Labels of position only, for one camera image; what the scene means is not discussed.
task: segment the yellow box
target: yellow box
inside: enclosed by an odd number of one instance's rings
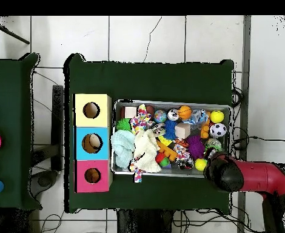
[[[74,94],[77,127],[110,127],[111,98],[106,94]]]

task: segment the blue box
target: blue box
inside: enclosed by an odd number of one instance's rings
[[[82,141],[87,134],[100,137],[102,146],[96,153],[89,154],[82,147]],[[77,160],[108,160],[110,150],[110,135],[107,127],[77,127],[76,128],[76,159]]]

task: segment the pink box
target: pink box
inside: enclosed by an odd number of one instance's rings
[[[77,162],[77,191],[76,193],[107,192],[112,183],[112,172],[108,160],[76,161]],[[86,171],[95,168],[99,171],[99,181],[89,183]]]

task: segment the green mat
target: green mat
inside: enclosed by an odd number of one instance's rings
[[[117,99],[173,101],[184,103],[232,103],[233,62],[181,64],[85,62],[80,54],[64,64],[65,205],[73,212],[82,209],[198,209],[218,208],[229,213],[229,193],[220,192],[203,178],[145,176],[133,183],[132,176],[114,175],[109,192],[74,193],[72,94],[105,93]]]
[[[39,56],[0,59],[0,208],[41,209],[30,196],[32,109],[31,77]]]

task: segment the light blue cloth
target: light blue cloth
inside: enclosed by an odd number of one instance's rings
[[[117,166],[128,168],[135,151],[134,140],[135,135],[128,130],[118,130],[111,136],[110,142],[116,153]]]

